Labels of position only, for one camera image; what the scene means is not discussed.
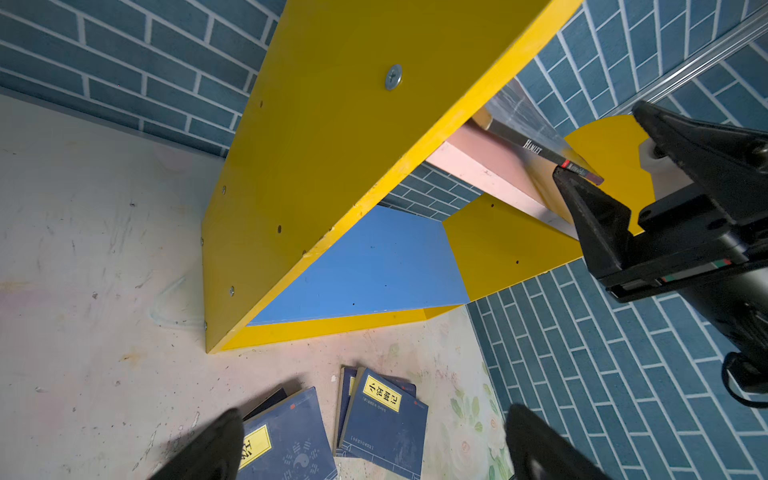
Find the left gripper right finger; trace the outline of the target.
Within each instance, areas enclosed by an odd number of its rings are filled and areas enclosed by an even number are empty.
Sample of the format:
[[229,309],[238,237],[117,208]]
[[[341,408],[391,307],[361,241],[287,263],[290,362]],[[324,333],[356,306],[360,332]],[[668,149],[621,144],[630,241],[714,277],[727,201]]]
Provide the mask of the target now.
[[505,435],[515,479],[609,480],[525,405],[509,407]]

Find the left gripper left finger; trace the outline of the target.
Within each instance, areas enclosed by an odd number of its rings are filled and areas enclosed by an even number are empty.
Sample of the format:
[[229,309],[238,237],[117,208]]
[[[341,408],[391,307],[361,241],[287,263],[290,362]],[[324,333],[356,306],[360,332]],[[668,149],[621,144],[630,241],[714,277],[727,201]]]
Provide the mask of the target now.
[[155,479],[235,479],[241,462],[244,422],[230,408],[151,476]]

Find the navy book paw print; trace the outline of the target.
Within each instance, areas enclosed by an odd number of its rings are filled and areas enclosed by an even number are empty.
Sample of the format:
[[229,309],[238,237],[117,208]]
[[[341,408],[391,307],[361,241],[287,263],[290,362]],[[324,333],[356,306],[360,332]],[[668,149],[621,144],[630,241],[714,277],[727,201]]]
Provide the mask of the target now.
[[341,368],[334,455],[367,460],[405,479],[422,473],[429,407],[406,379]]

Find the pink red cover book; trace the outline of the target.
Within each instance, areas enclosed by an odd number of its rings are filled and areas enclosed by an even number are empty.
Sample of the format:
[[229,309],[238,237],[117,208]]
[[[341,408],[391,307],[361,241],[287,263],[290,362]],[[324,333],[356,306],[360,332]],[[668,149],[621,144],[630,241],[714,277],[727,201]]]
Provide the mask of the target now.
[[588,162],[541,114],[522,85],[512,79],[476,111],[471,120],[482,130],[532,152],[600,186],[604,182]]

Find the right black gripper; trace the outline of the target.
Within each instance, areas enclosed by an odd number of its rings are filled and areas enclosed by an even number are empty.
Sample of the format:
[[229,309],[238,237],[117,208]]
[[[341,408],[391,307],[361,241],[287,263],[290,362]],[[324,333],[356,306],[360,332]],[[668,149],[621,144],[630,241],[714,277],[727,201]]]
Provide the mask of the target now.
[[557,167],[552,177],[591,274],[620,302],[692,288],[765,294],[767,133],[693,120],[646,101],[635,103],[632,115],[702,191],[689,185],[647,206],[639,215],[643,231],[633,234],[628,207]]

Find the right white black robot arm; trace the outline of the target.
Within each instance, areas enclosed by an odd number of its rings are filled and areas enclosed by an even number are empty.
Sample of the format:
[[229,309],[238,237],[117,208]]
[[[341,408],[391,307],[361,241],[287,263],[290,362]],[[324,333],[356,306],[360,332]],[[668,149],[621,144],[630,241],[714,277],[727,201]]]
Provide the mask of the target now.
[[767,135],[646,101],[632,109],[655,201],[638,214],[563,167],[553,180],[590,273],[618,301],[678,292],[724,335],[721,379],[750,408],[767,391]]

